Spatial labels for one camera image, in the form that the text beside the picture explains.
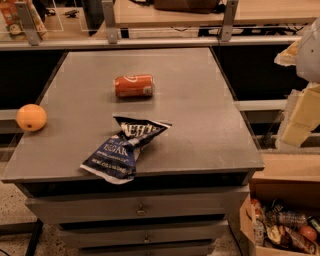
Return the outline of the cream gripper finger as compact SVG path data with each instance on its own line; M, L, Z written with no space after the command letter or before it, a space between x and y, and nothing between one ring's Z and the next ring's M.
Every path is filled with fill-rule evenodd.
M274 63L281 66L295 66L299 43L300 41L296 40L282 52L278 53L274 59Z
M292 90L288 96L276 148L299 148L319 125L320 84L310 82L302 91Z

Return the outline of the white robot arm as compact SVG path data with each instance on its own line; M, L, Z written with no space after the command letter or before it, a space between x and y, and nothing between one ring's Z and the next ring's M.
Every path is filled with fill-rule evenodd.
M308 82L302 91L293 90L289 95L275 142L278 149L299 148L320 125L320 18L274 62L295 66L297 76Z

